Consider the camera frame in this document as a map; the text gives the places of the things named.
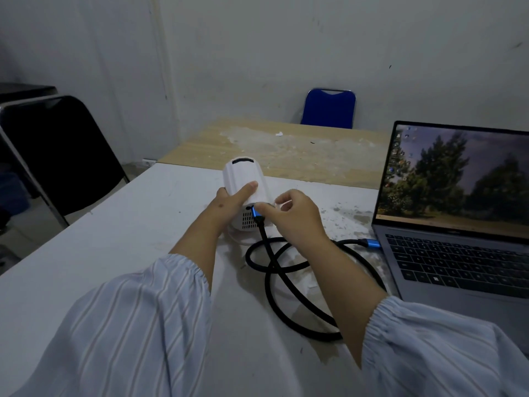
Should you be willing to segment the wooden table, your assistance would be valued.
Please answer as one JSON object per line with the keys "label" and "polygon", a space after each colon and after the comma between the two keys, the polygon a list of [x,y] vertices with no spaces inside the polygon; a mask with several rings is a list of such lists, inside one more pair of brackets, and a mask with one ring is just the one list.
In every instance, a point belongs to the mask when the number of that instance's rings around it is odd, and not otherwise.
{"label": "wooden table", "polygon": [[390,134],[223,118],[158,162],[222,170],[229,160],[249,157],[268,177],[378,189]]}

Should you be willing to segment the black folding chair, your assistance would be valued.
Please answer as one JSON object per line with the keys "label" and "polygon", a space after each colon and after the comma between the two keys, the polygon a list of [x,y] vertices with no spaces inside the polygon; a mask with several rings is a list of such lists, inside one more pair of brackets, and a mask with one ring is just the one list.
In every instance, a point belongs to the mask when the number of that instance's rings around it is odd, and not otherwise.
{"label": "black folding chair", "polygon": [[63,228],[67,215],[129,177],[86,105],[71,95],[0,104],[0,138]]}

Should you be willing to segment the person's left forearm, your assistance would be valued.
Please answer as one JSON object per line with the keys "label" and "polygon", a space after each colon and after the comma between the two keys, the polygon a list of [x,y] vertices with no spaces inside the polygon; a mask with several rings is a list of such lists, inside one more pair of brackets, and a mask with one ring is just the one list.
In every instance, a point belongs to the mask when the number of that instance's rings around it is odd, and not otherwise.
{"label": "person's left forearm", "polygon": [[10,397],[198,397],[210,334],[205,252],[220,232],[203,212],[170,253],[78,299],[33,374]]}

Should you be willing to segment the person's right forearm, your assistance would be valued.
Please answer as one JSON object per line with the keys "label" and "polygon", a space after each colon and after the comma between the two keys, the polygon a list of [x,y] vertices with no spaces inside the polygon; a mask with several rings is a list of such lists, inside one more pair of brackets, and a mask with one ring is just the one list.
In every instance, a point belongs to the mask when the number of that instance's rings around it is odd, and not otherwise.
{"label": "person's right forearm", "polygon": [[286,239],[375,395],[529,397],[529,360],[497,325],[389,296],[325,234]]}

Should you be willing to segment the black braided cable blue plugs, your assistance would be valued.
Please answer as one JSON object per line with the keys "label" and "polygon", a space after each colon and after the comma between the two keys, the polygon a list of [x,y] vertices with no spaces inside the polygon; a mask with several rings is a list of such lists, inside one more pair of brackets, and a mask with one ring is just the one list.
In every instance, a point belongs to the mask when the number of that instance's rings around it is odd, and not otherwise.
{"label": "black braided cable blue plugs", "polygon": [[[275,313],[275,315],[288,328],[294,330],[296,333],[308,339],[321,341],[321,342],[328,342],[328,343],[342,340],[343,337],[340,332],[315,331],[315,330],[306,328],[296,323],[291,318],[289,318],[285,313],[283,313],[281,308],[276,303],[274,299],[274,295],[272,293],[272,288],[271,288],[272,275],[279,276],[279,278],[282,280],[284,285],[288,288],[288,290],[290,290],[290,292],[300,302],[302,306],[307,308],[311,313],[313,313],[319,319],[323,320],[325,323],[333,327],[337,327],[335,320],[329,314],[325,313],[320,308],[315,306],[310,300],[308,300],[308,298],[303,293],[301,293],[301,291],[294,285],[294,283],[288,277],[289,273],[298,272],[300,270],[308,268],[309,262],[304,261],[304,262],[301,262],[300,264],[295,264],[289,267],[281,266],[278,261],[279,257],[284,252],[286,252],[289,248],[291,248],[292,244],[287,242],[287,240],[284,237],[269,238],[266,233],[266,229],[265,229],[265,217],[262,216],[255,209],[254,206],[245,207],[243,209],[243,219],[249,222],[250,224],[255,224],[256,228],[259,230],[261,240],[249,246],[249,248],[247,249],[245,253],[244,259],[246,261],[246,264],[250,268],[256,270],[257,272],[261,272],[265,274],[265,278],[264,278],[265,294],[266,294],[268,303],[270,307],[272,308],[273,312]],[[378,284],[378,286],[380,286],[384,291],[387,291],[384,281],[382,280],[377,270],[364,257],[362,257],[360,253],[349,248],[349,245],[355,245],[355,246],[361,246],[366,249],[380,249],[381,246],[378,241],[372,240],[372,239],[346,239],[346,240],[340,240],[340,241],[333,241],[333,243],[344,253],[354,258],[360,266],[362,266],[364,269],[367,270],[371,278]],[[252,260],[252,254],[255,252],[257,248],[261,246],[264,247],[267,252],[268,259],[269,259],[268,266],[259,265]]]}

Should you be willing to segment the person's right hand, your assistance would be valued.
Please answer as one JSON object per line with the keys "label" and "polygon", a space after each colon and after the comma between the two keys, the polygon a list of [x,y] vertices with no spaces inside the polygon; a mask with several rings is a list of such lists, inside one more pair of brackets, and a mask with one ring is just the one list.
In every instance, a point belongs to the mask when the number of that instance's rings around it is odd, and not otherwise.
{"label": "person's right hand", "polygon": [[[308,254],[331,243],[322,224],[318,206],[306,194],[291,189],[275,199],[280,206],[275,223],[279,233],[301,254]],[[255,210],[260,213],[260,204]]]}

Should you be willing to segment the person's left hand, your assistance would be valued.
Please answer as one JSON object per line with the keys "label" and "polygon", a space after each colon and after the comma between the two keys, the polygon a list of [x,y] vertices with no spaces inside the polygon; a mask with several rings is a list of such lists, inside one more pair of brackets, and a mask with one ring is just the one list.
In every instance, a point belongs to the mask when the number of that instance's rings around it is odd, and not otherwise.
{"label": "person's left hand", "polygon": [[231,203],[226,188],[221,187],[215,199],[208,205],[204,213],[206,222],[211,224],[217,232],[222,232],[237,216],[246,203]]}

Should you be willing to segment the blue chair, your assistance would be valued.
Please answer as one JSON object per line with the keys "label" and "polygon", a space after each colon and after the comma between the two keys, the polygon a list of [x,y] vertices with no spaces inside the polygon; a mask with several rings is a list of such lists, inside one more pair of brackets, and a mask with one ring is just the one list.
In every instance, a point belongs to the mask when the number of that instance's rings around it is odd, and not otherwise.
{"label": "blue chair", "polygon": [[353,129],[356,101],[350,90],[313,88],[306,95],[301,125]]}

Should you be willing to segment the grey laptop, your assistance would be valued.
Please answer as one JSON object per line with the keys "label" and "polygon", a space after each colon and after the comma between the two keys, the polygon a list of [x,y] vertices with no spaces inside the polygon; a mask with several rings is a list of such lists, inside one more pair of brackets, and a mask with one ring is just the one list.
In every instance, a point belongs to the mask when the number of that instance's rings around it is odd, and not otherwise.
{"label": "grey laptop", "polygon": [[395,121],[372,227],[402,300],[529,358],[529,131]]}

